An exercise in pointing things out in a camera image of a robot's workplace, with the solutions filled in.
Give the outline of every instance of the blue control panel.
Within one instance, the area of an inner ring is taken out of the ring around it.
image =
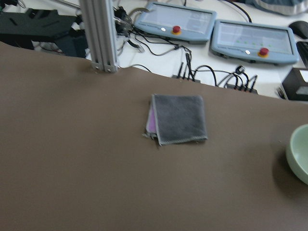
[[[290,28],[227,20],[215,22],[211,50],[251,63],[294,64],[299,60]]]
[[[146,33],[183,40],[206,43],[211,38],[216,12],[186,6],[151,2],[134,24]]]

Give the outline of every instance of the red button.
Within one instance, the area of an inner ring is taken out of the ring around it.
[[[174,26],[172,32],[175,33],[175,34],[181,32],[181,27],[179,27],[179,26]]]
[[[259,54],[262,56],[268,55],[269,53],[269,49],[267,48],[261,48],[261,50],[259,51]]]

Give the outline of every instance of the screen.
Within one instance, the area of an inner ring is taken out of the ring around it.
[[[171,28],[180,26],[182,30],[205,34],[211,17],[211,13],[153,4],[150,12],[145,13],[141,22]]]
[[[221,23],[217,44],[257,50],[264,47],[271,52],[293,54],[287,30],[260,26]]]

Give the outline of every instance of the emergency stop button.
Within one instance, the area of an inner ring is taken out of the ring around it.
[[[174,35],[179,35],[181,33],[181,27],[180,26],[174,26],[172,29],[172,33]]]
[[[269,49],[267,48],[261,48],[260,51],[258,52],[258,55],[262,58],[266,58],[269,55]]]

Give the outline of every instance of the bowl rim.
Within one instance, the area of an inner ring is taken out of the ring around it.
[[[295,162],[297,163],[297,165],[300,167],[300,169],[301,169],[303,172],[305,172],[305,173],[308,175],[308,170],[303,169],[302,166],[301,166],[301,165],[299,164],[299,162],[297,161],[297,159],[294,157],[294,150],[293,150],[293,145],[292,145],[292,142],[293,142],[293,140],[294,140],[294,138],[295,138],[295,135],[296,135],[300,130],[305,129],[305,128],[308,128],[308,124],[303,124],[303,125],[297,127],[297,128],[293,131],[293,133],[292,133],[292,135],[291,135],[291,138],[290,138],[290,150],[291,150],[291,155],[292,155],[293,159],[295,160]]]

